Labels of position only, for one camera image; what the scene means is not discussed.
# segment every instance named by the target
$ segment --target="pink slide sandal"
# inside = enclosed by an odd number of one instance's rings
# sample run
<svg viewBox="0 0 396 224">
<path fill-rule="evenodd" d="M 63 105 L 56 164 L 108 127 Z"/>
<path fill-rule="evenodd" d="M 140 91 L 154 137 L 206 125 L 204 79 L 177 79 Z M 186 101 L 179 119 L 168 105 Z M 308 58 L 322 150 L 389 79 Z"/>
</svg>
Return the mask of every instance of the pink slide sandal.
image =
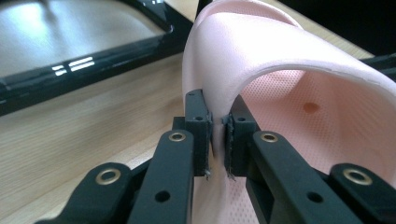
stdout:
<svg viewBox="0 0 396 224">
<path fill-rule="evenodd" d="M 213 113 L 212 176 L 195 178 L 193 223 L 258 223 L 244 178 L 223 166 L 224 125 L 238 94 L 262 130 L 285 136 L 329 173 L 364 166 L 396 187 L 396 84 L 286 13 L 216 1 L 199 15 L 183 57 L 183 93 L 202 89 Z"/>
</svg>

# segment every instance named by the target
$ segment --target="wooden surface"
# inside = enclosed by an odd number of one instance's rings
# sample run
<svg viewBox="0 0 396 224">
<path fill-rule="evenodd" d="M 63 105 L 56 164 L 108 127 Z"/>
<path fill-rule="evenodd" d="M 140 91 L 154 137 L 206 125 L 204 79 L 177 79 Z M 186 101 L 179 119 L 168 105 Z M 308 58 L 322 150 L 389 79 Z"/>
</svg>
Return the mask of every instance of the wooden surface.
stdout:
<svg viewBox="0 0 396 224">
<path fill-rule="evenodd" d="M 168 0 L 193 20 L 197 1 Z M 349 54 L 369 57 L 273 0 L 302 26 Z M 131 168 L 152 156 L 175 116 L 183 116 L 178 54 L 0 117 L 0 223 L 54 217 L 93 167 Z"/>
</svg>

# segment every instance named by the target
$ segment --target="black plastic part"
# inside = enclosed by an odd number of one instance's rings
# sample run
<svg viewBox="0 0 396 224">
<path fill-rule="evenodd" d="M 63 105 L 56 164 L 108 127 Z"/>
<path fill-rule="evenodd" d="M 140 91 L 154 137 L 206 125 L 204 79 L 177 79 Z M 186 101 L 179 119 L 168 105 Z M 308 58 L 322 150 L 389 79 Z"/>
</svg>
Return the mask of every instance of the black plastic part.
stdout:
<svg viewBox="0 0 396 224">
<path fill-rule="evenodd" d="M 207 175 L 209 143 L 212 134 L 211 114 L 207 110 L 201 90 L 188 92 L 185 102 L 185 127 L 194 135 L 194 175 Z"/>
<path fill-rule="evenodd" d="M 186 122 L 184 117 L 174 117 L 173 123 L 172 123 L 172 130 L 175 129 L 182 129 L 186 130 Z"/>
<path fill-rule="evenodd" d="M 238 95 L 227 122 L 224 166 L 229 175 L 246 176 L 248 171 L 248 140 L 258 131 L 256 120 Z"/>
<path fill-rule="evenodd" d="M 193 141 L 183 130 L 163 134 L 128 223 L 191 223 Z"/>
<path fill-rule="evenodd" d="M 331 169 L 329 185 L 365 223 L 396 223 L 396 190 L 373 172 L 337 164 Z"/>
<path fill-rule="evenodd" d="M 212 2 L 212 0 L 199 0 L 198 2 L 198 8 L 197 8 L 197 14 L 195 15 L 195 18 L 198 17 L 199 13 Z"/>
<path fill-rule="evenodd" d="M 264 133 L 268 141 L 262 139 Z M 275 199 L 269 223 L 361 223 L 280 134 L 254 133 L 249 152 L 266 183 L 262 194 L 269 189 Z M 247 178 L 257 179 L 257 174 L 248 172 Z M 250 198 L 258 195 L 249 185 L 247 192 Z M 257 204 L 253 207 L 265 214 Z"/>
<path fill-rule="evenodd" d="M 31 71 L 0 78 L 0 116 L 85 87 L 136 67 L 183 51 L 192 22 L 164 1 L 122 0 L 135 7 L 165 30 L 165 35 L 85 55 Z M 91 65 L 72 71 L 70 63 L 92 58 Z M 57 76 L 54 67 L 62 66 Z"/>
<path fill-rule="evenodd" d="M 393 0 L 280 0 L 374 55 L 396 52 Z"/>
<path fill-rule="evenodd" d="M 361 61 L 396 82 L 396 53 Z"/>
<path fill-rule="evenodd" d="M 116 176 L 114 170 L 120 172 L 120 177 L 106 184 L 106 180 Z M 134 196 L 132 178 L 126 165 L 111 162 L 97 166 L 79 183 L 59 216 L 37 224 L 125 223 Z"/>
</svg>

